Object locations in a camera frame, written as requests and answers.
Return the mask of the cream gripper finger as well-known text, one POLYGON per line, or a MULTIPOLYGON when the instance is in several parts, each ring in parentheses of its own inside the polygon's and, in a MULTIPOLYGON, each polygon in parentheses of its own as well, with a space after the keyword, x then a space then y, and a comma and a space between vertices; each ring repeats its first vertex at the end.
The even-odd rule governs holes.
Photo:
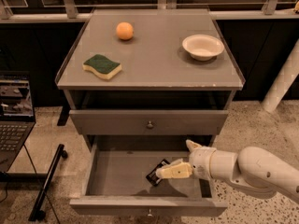
POLYGON ((179 159, 158 168, 156 175, 161 179, 188 178, 192 175, 192 167, 188 162, 179 159))
POLYGON ((197 144, 190 139, 186 140, 186 146, 190 152, 194 152, 197 148, 202 147, 200 144, 197 144))

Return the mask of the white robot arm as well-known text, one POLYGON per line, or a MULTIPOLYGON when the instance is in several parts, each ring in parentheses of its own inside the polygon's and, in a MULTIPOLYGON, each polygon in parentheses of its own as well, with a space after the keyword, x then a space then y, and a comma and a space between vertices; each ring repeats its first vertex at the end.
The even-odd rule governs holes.
POLYGON ((299 171, 260 147, 245 147, 239 153, 204 147, 186 141, 189 160, 179 159, 155 171, 159 179, 181 179, 191 175, 217 179, 258 199, 280 193, 299 203, 299 171))

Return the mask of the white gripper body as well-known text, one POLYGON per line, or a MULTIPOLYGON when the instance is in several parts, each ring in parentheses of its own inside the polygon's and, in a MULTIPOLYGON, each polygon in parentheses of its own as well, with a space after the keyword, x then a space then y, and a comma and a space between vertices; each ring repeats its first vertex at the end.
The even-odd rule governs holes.
POLYGON ((214 147, 197 147, 190 153, 189 163, 196 177, 204 180, 211 179, 210 161, 215 151, 214 147))

